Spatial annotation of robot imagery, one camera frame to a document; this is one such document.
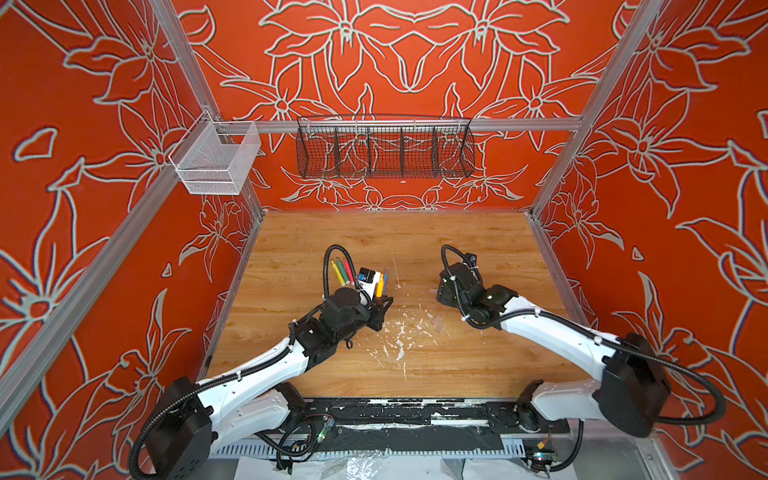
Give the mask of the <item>orange pen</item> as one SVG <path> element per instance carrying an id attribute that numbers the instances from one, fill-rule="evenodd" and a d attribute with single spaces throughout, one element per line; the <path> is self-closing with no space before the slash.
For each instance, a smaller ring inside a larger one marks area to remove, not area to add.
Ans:
<path id="1" fill-rule="evenodd" d="M 383 296 L 383 292 L 384 292 L 384 278 L 380 277 L 376 285 L 375 296 L 377 298 L 381 298 Z"/>

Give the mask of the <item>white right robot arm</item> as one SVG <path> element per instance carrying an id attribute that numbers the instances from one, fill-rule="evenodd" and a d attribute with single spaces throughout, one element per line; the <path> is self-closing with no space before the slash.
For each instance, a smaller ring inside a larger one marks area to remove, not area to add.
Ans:
<path id="1" fill-rule="evenodd" d="M 534 414 L 550 421 L 604 420 L 638 438 L 649 436 L 658 424 L 708 425 L 725 415 L 727 402 L 718 387 L 697 372 L 658 357 L 645 337 L 601 332 L 543 309 L 505 286 L 486 287 L 475 257 L 454 246 L 442 246 L 440 255 L 440 304 L 457 309 L 476 330 L 525 338 L 588 374 L 586 381 L 530 383 L 521 400 Z M 663 415 L 671 395 L 670 372 L 703 387 L 713 398 L 711 409 L 689 417 Z"/>

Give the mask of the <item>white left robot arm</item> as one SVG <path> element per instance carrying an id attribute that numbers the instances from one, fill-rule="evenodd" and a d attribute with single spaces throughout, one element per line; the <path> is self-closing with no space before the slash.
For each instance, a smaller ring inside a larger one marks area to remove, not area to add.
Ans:
<path id="1" fill-rule="evenodd" d="M 339 345 L 353 345 L 363 328 L 380 331 L 393 304 L 380 293 L 383 277 L 362 270 L 336 291 L 323 287 L 323 301 L 290 323 L 271 350 L 213 378 L 175 380 L 162 394 L 128 456 L 134 479 L 186 479 L 210 453 L 288 419 L 288 380 L 331 358 Z"/>

